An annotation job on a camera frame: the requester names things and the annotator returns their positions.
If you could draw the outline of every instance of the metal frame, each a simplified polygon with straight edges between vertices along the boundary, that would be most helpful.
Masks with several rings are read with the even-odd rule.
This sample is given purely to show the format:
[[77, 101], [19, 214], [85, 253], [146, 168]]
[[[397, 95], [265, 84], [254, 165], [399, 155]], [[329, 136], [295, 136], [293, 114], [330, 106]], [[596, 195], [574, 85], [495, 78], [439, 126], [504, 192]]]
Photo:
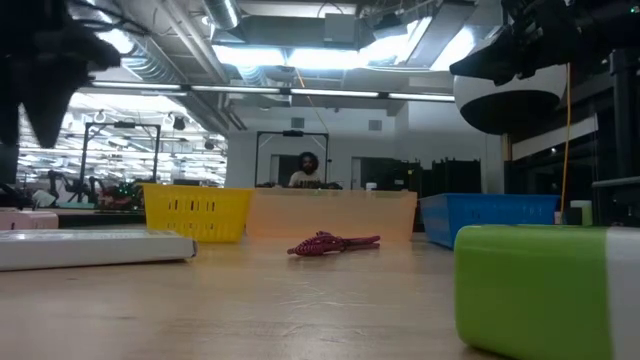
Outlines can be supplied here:
[[[274, 134], [285, 136], [286, 131], [258, 131], [256, 134], [256, 159], [253, 170], [253, 185], [258, 185], [258, 156], [260, 155], [260, 136], [264, 134]], [[304, 136], [323, 136], [326, 140], [326, 147], [324, 149], [324, 182], [327, 182], [327, 174], [329, 174], [329, 134], [327, 133], [302, 133]]]
[[[151, 180], [153, 182], [156, 181], [156, 177], [157, 177], [157, 173], [158, 173], [158, 153], [160, 152], [160, 135], [161, 135], [161, 129], [162, 126], [160, 125], [144, 125], [144, 124], [133, 124], [133, 123], [126, 123], [127, 127], [131, 128], [135, 128], [135, 127], [143, 127], [143, 128], [154, 128], [156, 129], [156, 146], [155, 146], [155, 152], [154, 152], [154, 156], [153, 156], [153, 176], [151, 177]], [[85, 168], [87, 166], [87, 148], [89, 146], [89, 141], [91, 139], [93, 139], [96, 135], [100, 134], [100, 131], [102, 131], [104, 128], [106, 128], [107, 126], [113, 126], [115, 128], [117, 128], [118, 123], [95, 123], [95, 122], [88, 122], [85, 123], [85, 129], [84, 129], [84, 141], [82, 144], [82, 161], [80, 162], [80, 176], [79, 176], [79, 181], [80, 181], [80, 187], [82, 187], [84, 185], [84, 173], [85, 173]], [[90, 134], [90, 130], [91, 127], [93, 126], [97, 126], [99, 127], [99, 130], [95, 133], [95, 134]], [[82, 202], [82, 191], [79, 191], [77, 193], [78, 195], [78, 202]]]

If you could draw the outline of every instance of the wooden table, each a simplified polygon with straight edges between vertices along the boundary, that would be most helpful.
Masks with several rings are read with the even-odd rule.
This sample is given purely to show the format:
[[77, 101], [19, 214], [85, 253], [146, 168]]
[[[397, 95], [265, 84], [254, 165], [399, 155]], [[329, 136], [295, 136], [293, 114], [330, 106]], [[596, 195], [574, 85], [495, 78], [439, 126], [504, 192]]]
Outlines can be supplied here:
[[458, 340], [450, 251], [383, 241], [379, 251], [298, 258], [290, 245], [0, 273], [0, 359], [495, 358]]

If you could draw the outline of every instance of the man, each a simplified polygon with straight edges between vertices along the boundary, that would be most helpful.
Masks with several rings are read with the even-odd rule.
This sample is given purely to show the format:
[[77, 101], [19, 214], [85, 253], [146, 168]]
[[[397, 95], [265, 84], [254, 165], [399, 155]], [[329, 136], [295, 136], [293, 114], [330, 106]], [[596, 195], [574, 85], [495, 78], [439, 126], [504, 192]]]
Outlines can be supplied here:
[[291, 180], [289, 180], [289, 187], [307, 187], [309, 184], [319, 183], [320, 176], [316, 170], [318, 170], [318, 157], [312, 153], [305, 151], [298, 156], [298, 168], [299, 171], [296, 171], [291, 175]]

